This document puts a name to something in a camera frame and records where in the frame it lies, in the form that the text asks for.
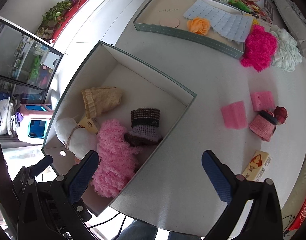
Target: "potted plant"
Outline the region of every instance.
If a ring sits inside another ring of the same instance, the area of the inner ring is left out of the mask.
[[[70,0],[64,0],[54,5],[45,15],[42,15],[43,21],[37,29],[36,35],[40,38],[51,39],[55,27],[61,27],[67,17],[64,17],[65,13],[72,7]]]

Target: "small yellow box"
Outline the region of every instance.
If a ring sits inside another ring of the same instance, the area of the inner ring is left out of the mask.
[[[81,119],[78,125],[84,127],[91,133],[97,134],[99,132],[99,129],[96,126],[95,122],[92,119],[87,119],[86,116]]]
[[[256,151],[242,175],[251,181],[260,181],[271,163],[271,156],[266,152]]]

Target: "red tablecloth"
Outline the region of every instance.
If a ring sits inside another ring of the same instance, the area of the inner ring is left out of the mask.
[[[78,10],[83,6],[83,4],[85,4],[88,0],[81,0],[80,4],[75,4],[73,6],[73,8],[71,10],[69,10],[64,17],[67,17],[67,19],[62,22],[62,25],[60,28],[56,29],[53,33],[52,39],[53,42],[56,41],[56,39],[58,38],[58,36],[60,35],[60,33],[62,32],[62,30],[65,28],[65,26],[69,23],[69,21],[72,19],[72,17],[74,17],[74,15],[78,12]]]

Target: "jeans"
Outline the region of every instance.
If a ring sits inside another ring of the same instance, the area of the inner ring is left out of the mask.
[[[154,240],[156,234],[157,228],[155,226],[133,220],[131,225],[121,232],[117,240]],[[168,240],[201,240],[201,238],[199,236],[170,232]]]

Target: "pink fluffy yarn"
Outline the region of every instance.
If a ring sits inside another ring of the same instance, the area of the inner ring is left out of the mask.
[[[245,53],[241,64],[253,67],[257,72],[268,68],[277,49],[277,39],[260,25],[253,25],[252,32],[245,40]]]
[[[127,129],[116,119],[107,120],[97,134],[97,151],[101,162],[91,184],[104,197],[116,197],[134,176],[139,149],[124,141]]]

